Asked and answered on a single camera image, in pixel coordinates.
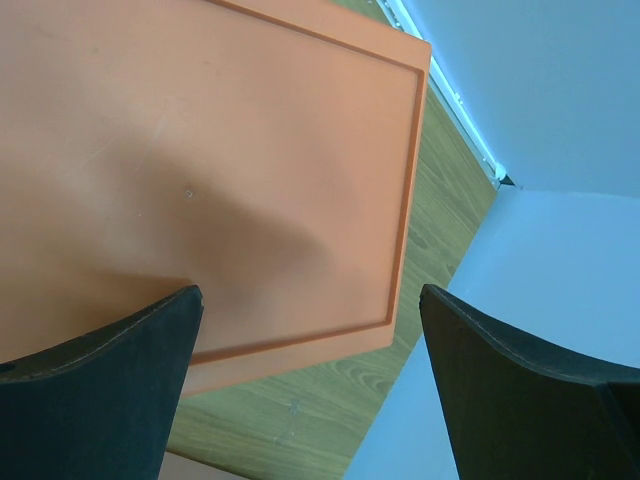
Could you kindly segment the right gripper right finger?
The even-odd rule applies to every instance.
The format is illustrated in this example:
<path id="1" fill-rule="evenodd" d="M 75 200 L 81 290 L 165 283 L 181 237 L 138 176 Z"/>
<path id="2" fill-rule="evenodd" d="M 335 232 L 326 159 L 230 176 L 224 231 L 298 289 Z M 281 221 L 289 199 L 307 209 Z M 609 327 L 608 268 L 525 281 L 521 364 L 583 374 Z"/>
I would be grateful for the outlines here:
<path id="1" fill-rule="evenodd" d="M 639 371 L 423 286 L 419 310 L 462 479 L 636 479 Z"/>

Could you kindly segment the orange drawer cabinet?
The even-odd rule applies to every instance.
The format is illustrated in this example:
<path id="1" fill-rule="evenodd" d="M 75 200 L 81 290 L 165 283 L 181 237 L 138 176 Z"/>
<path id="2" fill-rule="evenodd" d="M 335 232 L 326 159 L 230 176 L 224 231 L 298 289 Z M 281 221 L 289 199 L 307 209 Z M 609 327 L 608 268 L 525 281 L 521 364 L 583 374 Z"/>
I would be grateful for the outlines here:
<path id="1" fill-rule="evenodd" d="M 392 343 L 428 43 L 328 1 L 1 5 L 1 366 L 197 286 L 181 396 Z"/>

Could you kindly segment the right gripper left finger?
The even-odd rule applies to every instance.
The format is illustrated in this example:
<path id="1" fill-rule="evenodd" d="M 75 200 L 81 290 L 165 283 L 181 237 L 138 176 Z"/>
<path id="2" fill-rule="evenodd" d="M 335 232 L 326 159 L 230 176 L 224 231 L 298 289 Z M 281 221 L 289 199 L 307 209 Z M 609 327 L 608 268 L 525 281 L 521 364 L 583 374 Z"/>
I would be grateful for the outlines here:
<path id="1" fill-rule="evenodd" d="M 189 286 L 3 363 L 2 478 L 158 478 L 202 315 Z"/>

